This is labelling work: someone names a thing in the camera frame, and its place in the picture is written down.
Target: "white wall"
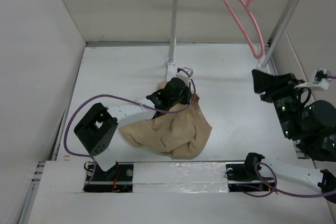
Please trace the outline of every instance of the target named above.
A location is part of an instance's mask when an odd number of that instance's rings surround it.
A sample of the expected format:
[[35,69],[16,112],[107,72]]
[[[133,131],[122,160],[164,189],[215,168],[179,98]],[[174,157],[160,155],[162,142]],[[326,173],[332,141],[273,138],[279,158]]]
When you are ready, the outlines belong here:
[[84,46],[61,0],[0,0],[0,223],[17,223]]
[[[169,41],[172,0],[63,0],[85,41]],[[229,1],[257,41],[248,16]],[[287,0],[251,4],[267,42]],[[223,0],[178,0],[178,41],[244,42]]]
[[[301,0],[275,51],[277,69],[310,78],[316,68],[336,74],[336,0]],[[315,100],[336,106],[336,81],[328,91],[315,92]]]

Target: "camera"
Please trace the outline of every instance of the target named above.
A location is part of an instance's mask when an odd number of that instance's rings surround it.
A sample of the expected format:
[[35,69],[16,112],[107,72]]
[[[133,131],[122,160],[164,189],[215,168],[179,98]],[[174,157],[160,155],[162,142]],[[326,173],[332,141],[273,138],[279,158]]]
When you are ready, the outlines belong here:
[[311,90],[298,87],[303,80],[294,74],[273,76],[257,69],[252,70],[254,92],[262,101],[273,103],[283,135],[312,159],[336,161],[336,109],[324,100],[307,105]]

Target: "pink clothes hanger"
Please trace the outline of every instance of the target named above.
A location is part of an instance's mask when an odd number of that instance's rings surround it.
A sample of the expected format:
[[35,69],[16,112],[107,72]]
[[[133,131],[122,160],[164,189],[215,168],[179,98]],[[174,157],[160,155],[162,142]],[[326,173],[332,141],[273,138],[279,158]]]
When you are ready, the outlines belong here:
[[257,23],[256,19],[254,18],[251,10],[249,9],[250,3],[254,0],[247,0],[246,3],[244,2],[244,0],[238,0],[238,1],[241,3],[243,8],[245,9],[246,13],[248,14],[248,16],[249,16],[250,20],[252,21],[252,24],[253,24],[253,26],[256,30],[256,33],[257,33],[257,36],[258,36],[258,39],[259,39],[259,43],[260,43],[260,53],[259,54],[256,53],[249,36],[247,35],[247,33],[246,33],[245,29],[243,28],[242,24],[240,23],[238,17],[236,16],[234,11],[231,9],[229,4],[227,3],[227,0],[224,0],[224,5],[227,7],[229,12],[231,13],[231,15],[232,15],[233,19],[236,21],[240,31],[243,33],[245,39],[247,40],[247,43],[248,43],[248,45],[249,45],[249,47],[252,51],[252,54],[253,54],[254,58],[259,60],[265,53],[265,47],[264,47],[264,41],[263,41],[263,37],[262,37],[261,32],[260,32],[258,23]]

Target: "beige fabric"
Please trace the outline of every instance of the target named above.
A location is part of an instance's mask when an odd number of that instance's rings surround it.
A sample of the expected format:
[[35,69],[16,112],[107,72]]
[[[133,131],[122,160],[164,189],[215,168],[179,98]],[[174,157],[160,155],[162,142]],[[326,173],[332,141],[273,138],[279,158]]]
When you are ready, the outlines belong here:
[[[196,157],[205,147],[212,129],[198,106],[199,99],[197,96],[194,104],[183,112],[137,121],[120,131],[134,146],[145,146],[172,158]],[[170,111],[185,106],[177,104]]]

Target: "plastic wrap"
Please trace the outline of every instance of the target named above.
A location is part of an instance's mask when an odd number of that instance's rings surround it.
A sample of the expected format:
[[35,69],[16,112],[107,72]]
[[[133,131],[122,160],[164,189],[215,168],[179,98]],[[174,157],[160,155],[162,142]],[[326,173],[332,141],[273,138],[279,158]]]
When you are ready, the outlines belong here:
[[135,163],[135,193],[227,193],[224,162]]

